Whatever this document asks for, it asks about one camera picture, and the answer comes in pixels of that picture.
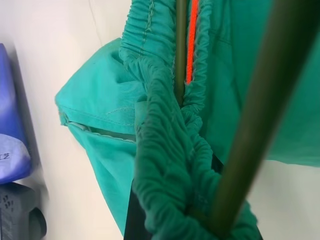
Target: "green pole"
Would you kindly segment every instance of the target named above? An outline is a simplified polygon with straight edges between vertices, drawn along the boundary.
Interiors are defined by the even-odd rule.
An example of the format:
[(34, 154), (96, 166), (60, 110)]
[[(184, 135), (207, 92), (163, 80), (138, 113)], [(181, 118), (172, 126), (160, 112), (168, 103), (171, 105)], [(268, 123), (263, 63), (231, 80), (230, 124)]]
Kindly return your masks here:
[(181, 106), (185, 94), (187, 0), (176, 0), (175, 96)]
[(320, 0), (275, 0), (209, 215), (208, 227), (221, 239), (232, 229), (266, 156), (319, 31), (319, 22)]

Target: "orange stripe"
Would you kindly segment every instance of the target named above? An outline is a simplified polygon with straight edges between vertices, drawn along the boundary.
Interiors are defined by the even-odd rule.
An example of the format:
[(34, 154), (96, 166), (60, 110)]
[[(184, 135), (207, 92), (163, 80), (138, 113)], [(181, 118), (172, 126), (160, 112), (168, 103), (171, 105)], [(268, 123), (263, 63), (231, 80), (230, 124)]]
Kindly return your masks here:
[(193, 71), (192, 65), (194, 62), (198, 1), (199, 0), (192, 0), (191, 17), (190, 17), (190, 23), (189, 23), (188, 53), (187, 53), (187, 60), (186, 60), (186, 84), (189, 84), (192, 81), (192, 71)]

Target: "teal fabric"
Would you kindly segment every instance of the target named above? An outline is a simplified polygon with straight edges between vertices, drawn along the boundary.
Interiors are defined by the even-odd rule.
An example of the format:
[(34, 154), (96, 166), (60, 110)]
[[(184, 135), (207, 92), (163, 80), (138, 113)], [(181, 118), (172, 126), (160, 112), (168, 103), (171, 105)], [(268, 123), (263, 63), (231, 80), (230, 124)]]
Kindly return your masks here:
[[(272, 1), (199, 2), (193, 82), (181, 110), (173, 95), (175, 0), (133, 0), (122, 39), (99, 49), (55, 98), (122, 234), (135, 177), (154, 239), (214, 239), (183, 209), (205, 213), (214, 198), (211, 154), (227, 161)], [(267, 159), (320, 165), (319, 62), (320, 36)], [(231, 237), (254, 239), (248, 205), (241, 216)]]

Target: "white background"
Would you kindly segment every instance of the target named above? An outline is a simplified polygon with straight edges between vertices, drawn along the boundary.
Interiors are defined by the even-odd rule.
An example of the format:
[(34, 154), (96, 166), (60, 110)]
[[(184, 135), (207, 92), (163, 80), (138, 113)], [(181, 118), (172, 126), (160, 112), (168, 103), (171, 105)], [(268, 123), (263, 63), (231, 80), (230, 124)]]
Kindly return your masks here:
[[(121, 36), (130, 3), (0, 0), (0, 43), (13, 61), (26, 131), (40, 159), (22, 183), (39, 194), (47, 240), (123, 239), (85, 151), (60, 126), (54, 97), (95, 51)], [(265, 162), (249, 196), (263, 238), (319, 240), (319, 184), (320, 169)]]

